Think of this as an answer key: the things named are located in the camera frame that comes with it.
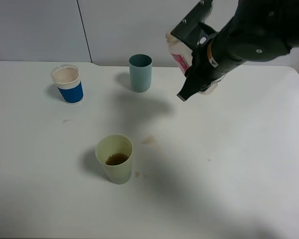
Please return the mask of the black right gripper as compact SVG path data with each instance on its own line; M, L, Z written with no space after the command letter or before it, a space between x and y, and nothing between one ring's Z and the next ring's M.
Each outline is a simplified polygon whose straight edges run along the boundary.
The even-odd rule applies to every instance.
M199 92L206 91L211 83L229 72L228 31L227 23L213 38L192 51L192 67L199 76L194 72L188 73L177 94L183 102Z

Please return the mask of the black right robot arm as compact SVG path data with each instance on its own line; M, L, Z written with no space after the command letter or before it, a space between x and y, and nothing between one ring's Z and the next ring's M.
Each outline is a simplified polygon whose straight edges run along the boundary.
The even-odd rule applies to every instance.
M171 31L192 51L178 93L183 101L247 61L268 62L299 47L299 0L241 0L220 31L204 22L212 6L210 0L200 1Z

